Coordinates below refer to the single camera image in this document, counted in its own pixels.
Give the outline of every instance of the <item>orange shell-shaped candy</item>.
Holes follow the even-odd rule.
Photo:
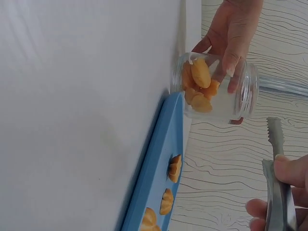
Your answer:
[[[173,194],[172,191],[170,189],[166,189],[166,191],[163,194],[163,199],[162,202],[160,204],[160,215],[167,215],[171,209],[172,209],[172,205],[173,205]]]
[[[162,231],[162,230],[160,229],[160,227],[159,227],[158,225],[156,225],[156,226],[152,229],[152,231]]]
[[[169,179],[172,182],[174,182],[174,183],[178,182],[181,167],[182,167],[182,156],[181,156],[181,154],[179,154],[179,155],[173,157],[170,161],[170,164],[169,164],[168,176],[169,176]]]
[[[203,95],[203,94],[198,92],[198,91],[195,91],[192,88],[187,88],[185,90],[185,95],[184,95],[184,99],[185,99],[186,103],[188,105],[191,105],[192,104],[192,100],[193,100],[194,96],[196,96],[196,95]]]
[[[212,99],[212,96],[217,95],[220,83],[217,80],[212,79],[208,88],[202,88],[199,90],[208,100]]]
[[[210,101],[202,95],[196,95],[192,99],[192,108],[197,112],[207,113],[213,110]]]
[[[140,231],[152,231],[157,223],[157,218],[154,210],[146,208],[142,219]]]
[[[197,58],[191,66],[192,78],[201,88],[208,88],[211,84],[211,75],[203,58]]]
[[[186,90],[187,88],[193,88],[195,86],[195,82],[192,76],[191,65],[188,61],[183,64],[182,70],[182,89]]]

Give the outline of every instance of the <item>fingernail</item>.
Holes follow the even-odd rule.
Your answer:
[[[278,154],[275,156],[275,161],[285,162],[289,161],[289,158],[287,158],[285,155]]]
[[[227,75],[233,77],[233,75],[234,75],[234,68],[229,68],[227,70]]]
[[[251,220],[250,220],[250,222],[249,222],[249,227],[251,226],[251,223],[253,222],[253,221],[255,221],[255,220],[258,220],[259,218],[252,218]]]

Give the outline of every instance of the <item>glass jar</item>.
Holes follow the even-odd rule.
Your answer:
[[[189,52],[174,69],[171,93],[183,92],[186,116],[202,121],[241,124],[255,108],[259,90],[257,68],[241,60],[230,76],[221,57]]]

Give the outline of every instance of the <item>blue tray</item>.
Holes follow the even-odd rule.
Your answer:
[[[168,178],[167,172],[170,159],[179,154],[183,166],[183,97],[181,93],[173,93],[165,100],[159,114],[122,231],[138,231],[147,207],[155,211],[157,225],[167,231],[172,211],[160,215],[160,203],[167,188],[176,198],[182,169],[177,183]]]

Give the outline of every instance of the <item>hand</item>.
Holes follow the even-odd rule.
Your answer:
[[[262,5],[263,0],[224,0],[207,35],[192,51],[203,53],[212,46],[209,53],[223,57],[220,76],[227,73],[232,77],[238,62],[247,56]]]
[[[296,209],[298,231],[308,230],[308,155],[298,160],[289,161],[285,156],[277,156],[274,162],[274,170],[277,179],[295,186],[292,188]],[[267,203],[259,199],[253,199],[246,205],[247,212],[255,217],[250,222],[251,231],[263,231]]]

